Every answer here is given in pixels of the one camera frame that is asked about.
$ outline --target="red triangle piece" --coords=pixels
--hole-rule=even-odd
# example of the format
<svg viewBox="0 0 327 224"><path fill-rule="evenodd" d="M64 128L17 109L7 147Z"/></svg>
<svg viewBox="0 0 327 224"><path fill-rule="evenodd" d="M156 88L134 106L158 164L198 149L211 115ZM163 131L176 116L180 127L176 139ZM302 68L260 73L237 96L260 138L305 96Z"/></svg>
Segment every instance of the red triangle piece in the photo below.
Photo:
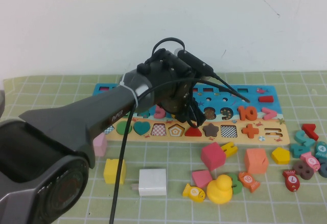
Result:
<svg viewBox="0 0 327 224"><path fill-rule="evenodd" d="M202 136L201 131L199 130L199 128L193 128L190 127L186 132L185 132L185 136L190 136L190 137L200 137Z"/></svg>

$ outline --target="white wall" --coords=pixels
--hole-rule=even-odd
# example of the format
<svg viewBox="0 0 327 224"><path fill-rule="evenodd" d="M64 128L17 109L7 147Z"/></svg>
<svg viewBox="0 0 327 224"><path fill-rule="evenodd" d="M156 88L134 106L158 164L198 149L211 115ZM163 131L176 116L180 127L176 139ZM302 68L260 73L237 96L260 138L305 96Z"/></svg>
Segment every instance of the white wall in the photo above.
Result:
<svg viewBox="0 0 327 224"><path fill-rule="evenodd" d="M0 79L122 73L168 36L218 72L326 70L326 2L0 0Z"/></svg>

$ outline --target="orange cube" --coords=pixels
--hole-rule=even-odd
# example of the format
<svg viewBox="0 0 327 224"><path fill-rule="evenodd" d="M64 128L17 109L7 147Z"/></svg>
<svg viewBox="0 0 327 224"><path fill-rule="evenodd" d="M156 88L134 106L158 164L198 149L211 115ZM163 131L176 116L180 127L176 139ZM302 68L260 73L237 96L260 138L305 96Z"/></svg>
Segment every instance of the orange cube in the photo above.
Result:
<svg viewBox="0 0 327 224"><path fill-rule="evenodd" d="M263 148L247 149L244 163L247 172L250 174L264 174L269 165L266 151Z"/></svg>

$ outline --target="black cable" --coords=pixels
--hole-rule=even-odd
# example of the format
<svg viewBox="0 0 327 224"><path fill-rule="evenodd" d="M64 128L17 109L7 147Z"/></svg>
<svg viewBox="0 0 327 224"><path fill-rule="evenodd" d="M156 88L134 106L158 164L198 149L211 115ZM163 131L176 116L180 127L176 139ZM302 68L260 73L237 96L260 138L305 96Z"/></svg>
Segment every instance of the black cable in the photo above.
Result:
<svg viewBox="0 0 327 224"><path fill-rule="evenodd" d="M232 95L235 95L239 98L241 98L242 100L244 100L245 102L247 103L250 103L250 100L245 98L244 96L240 95L239 93L237 93L236 91L233 91L233 90L230 90L224 86L221 86L219 84L216 84L216 83L213 83L213 82L209 82L209 81L205 81L205 80L202 80L202 79L198 79L198 78L180 78L178 80L172 80L172 81L169 81L169 82L165 82L165 83L162 83L160 85L157 85L155 87L152 87L152 88L149 88L148 90L144 91L140 96L138 96L138 100L141 100L143 99L146 95L148 95L149 93L151 93L152 91L154 91L155 89L159 88L159 87L162 87L162 86L165 86L167 84L172 84L172 83L178 83L178 82L185 82L185 81L191 81L191 82L199 82L199 83L203 83L203 84L207 84L207 85L210 85L210 86L213 86L213 87L216 87L216 88L219 88L219 90L222 90L222 91L225 91L225 92L228 92Z"/></svg>
<svg viewBox="0 0 327 224"><path fill-rule="evenodd" d="M185 44L184 44L184 42L183 42L182 40L179 40L178 38L175 38L175 37L168 37L168 38L165 38L165 39L161 40L160 42L158 42L158 43L153 47L152 55L154 54L154 51L157 49L157 47L158 47L160 44L162 44L162 43L164 43L164 42L166 42L166 41L174 41L174 42L177 42L177 43L181 44L182 47L183 47L183 49L184 49L184 51L185 51Z"/></svg>
<svg viewBox="0 0 327 224"><path fill-rule="evenodd" d="M134 104L134 107L131 109L131 111L129 113L129 116L128 116L128 119L127 119L127 123L126 123L124 137L123 137L123 141L122 141L121 152L120 152L119 160L118 160L116 181L115 181L115 184L114 184L114 191L113 191L113 197L112 197L112 205L111 205L111 213L110 213L109 224L113 224L113 221L114 221L114 214L115 214L115 211L116 211L118 191L119 191L119 183L120 183L120 179L121 179L121 172L122 172L122 166L123 166L123 159L124 159L124 153L125 153L125 148L126 148L128 130L129 130L129 126L131 125L131 121L132 121L135 109L136 109L136 104Z"/></svg>
<svg viewBox="0 0 327 224"><path fill-rule="evenodd" d="M141 95L138 96L137 99L138 99L138 101L140 101L146 95L148 95L149 93L153 92L154 90L156 90L157 88L160 88L162 86L165 86L165 85L168 85L168 84L171 84L171 83L184 82L184 81L199 82L199 83L204 83L204 84L207 84L207 85L211 85L213 87L219 88L220 90L229 92L229 93L243 99L247 103L250 103L250 101L247 98L243 97L242 95L240 95L236 91L230 90L230 89L228 89L226 87L223 87L223 86L221 86L219 84L209 82L209 81L205 81L205 80L201 80L201 79L197 79L197 78L180 78L178 80L172 80L172 81L162 83L160 85L157 85L155 87L149 88L148 90L144 91ZM129 113L128 120L127 120L126 127L125 127L124 137L123 137L123 140L122 140L122 147L121 147L121 152L120 152L120 155L119 155L119 161L118 161L118 167L117 167L117 173L116 173L116 181L115 181L114 192L113 192L113 197L112 197L112 205L111 205L109 224L113 224L113 221L114 221L114 215L115 215L116 206L117 206L117 199L118 199L119 183L120 183L120 178L121 178L124 153L125 153L127 137L128 137L128 130L129 130L129 126L131 124L132 117L133 117L133 114L135 112L135 109L136 109L136 104L134 104L133 108L131 109L131 111Z"/></svg>
<svg viewBox="0 0 327 224"><path fill-rule="evenodd" d="M236 92L236 90L234 88L232 88L227 82L225 82L223 79L221 79L220 76L218 76L216 73L213 73L212 77L216 78L218 81L220 81L221 83L226 85L226 87L228 87L230 90L233 90L234 92Z"/></svg>

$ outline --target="orange plus sign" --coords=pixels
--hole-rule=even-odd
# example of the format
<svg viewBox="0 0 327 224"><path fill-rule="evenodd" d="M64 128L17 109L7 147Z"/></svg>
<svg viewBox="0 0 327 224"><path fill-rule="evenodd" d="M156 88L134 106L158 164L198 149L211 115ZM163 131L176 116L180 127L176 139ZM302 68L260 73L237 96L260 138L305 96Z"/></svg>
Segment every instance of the orange plus sign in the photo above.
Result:
<svg viewBox="0 0 327 224"><path fill-rule="evenodd" d="M242 128L242 133L246 133L250 139L254 138L254 135L259 133L258 128L253 128L252 124L246 125L246 128Z"/></svg>

